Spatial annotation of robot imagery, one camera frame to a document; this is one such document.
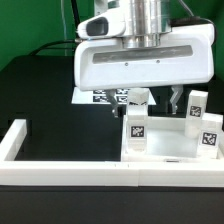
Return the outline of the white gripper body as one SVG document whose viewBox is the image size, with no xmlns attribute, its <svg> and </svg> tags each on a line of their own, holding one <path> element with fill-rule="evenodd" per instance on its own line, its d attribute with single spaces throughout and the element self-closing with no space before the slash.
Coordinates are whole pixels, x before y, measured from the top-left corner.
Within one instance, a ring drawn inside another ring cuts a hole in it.
<svg viewBox="0 0 224 224">
<path fill-rule="evenodd" d="M 174 27 L 160 36 L 160 45 L 126 49 L 124 39 L 108 36 L 95 23 L 104 14 L 78 26 L 83 40 L 75 52 L 75 84 L 83 91 L 206 83 L 214 75 L 211 24 Z"/>
</svg>

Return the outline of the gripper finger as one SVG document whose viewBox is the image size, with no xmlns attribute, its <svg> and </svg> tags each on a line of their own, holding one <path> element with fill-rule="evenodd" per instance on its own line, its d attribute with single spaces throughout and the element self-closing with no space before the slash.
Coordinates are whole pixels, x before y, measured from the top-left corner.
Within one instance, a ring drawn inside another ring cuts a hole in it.
<svg viewBox="0 0 224 224">
<path fill-rule="evenodd" d="M 182 85 L 173 85 L 171 87 L 171 90 L 172 90 L 172 96 L 170 98 L 171 112 L 173 114 L 175 114 L 178 109 L 177 103 L 183 93 L 183 86 Z"/>
<path fill-rule="evenodd" d="M 119 105 L 118 105 L 118 102 L 115 97 L 115 92 L 116 92 L 115 89 L 106 90 L 106 97 L 107 97 L 108 102 L 112 106 L 112 113 L 114 114 L 114 116 L 116 118 L 118 118 L 119 117 Z"/>
</svg>

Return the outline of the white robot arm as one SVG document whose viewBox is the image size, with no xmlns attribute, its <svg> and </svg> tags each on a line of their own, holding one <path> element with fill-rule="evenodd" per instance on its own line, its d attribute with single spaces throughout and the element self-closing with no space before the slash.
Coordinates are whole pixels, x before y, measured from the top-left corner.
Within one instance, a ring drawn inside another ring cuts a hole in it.
<svg viewBox="0 0 224 224">
<path fill-rule="evenodd" d="M 107 0 L 108 9 L 78 25 L 75 85 L 104 90 L 118 112 L 119 88 L 170 86 L 175 105 L 185 84 L 214 75 L 211 23 L 175 25 L 170 0 Z"/>
</svg>

